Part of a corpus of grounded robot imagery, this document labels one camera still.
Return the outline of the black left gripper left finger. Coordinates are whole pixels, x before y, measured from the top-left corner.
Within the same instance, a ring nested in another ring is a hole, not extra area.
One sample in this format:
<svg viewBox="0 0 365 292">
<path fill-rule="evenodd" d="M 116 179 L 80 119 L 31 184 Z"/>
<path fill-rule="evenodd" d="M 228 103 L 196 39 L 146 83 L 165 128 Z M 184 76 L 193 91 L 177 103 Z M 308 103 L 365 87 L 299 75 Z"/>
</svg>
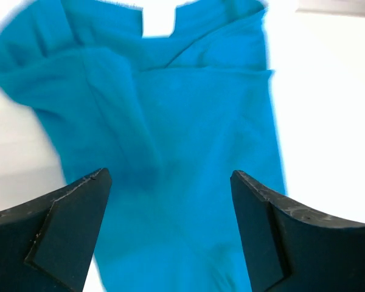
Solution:
<svg viewBox="0 0 365 292">
<path fill-rule="evenodd" d="M 0 291 L 82 291 L 110 188 L 99 169 L 0 211 Z"/>
</svg>

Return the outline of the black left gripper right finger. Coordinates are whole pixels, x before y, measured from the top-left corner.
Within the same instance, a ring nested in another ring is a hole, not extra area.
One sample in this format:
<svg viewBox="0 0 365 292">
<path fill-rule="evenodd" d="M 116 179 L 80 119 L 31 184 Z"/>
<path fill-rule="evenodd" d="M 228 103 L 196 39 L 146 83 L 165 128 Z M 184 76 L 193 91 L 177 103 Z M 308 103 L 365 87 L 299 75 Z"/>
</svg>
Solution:
<svg viewBox="0 0 365 292">
<path fill-rule="evenodd" d="M 365 223 L 306 206 L 239 170 L 231 190 L 253 291 L 365 292 Z"/>
</svg>

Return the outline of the blue t shirt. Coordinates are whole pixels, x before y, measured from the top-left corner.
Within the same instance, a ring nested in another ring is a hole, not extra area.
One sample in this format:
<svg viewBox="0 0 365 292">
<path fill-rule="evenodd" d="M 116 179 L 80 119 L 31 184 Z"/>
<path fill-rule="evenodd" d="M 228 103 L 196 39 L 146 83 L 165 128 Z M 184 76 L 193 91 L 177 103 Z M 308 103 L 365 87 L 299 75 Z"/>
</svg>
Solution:
<svg viewBox="0 0 365 292">
<path fill-rule="evenodd" d="M 35 1 L 0 33 L 0 88 L 71 183 L 112 177 L 94 251 L 107 291 L 250 291 L 230 177 L 284 193 L 260 1 L 198 1 L 168 38 L 103 1 Z"/>
</svg>

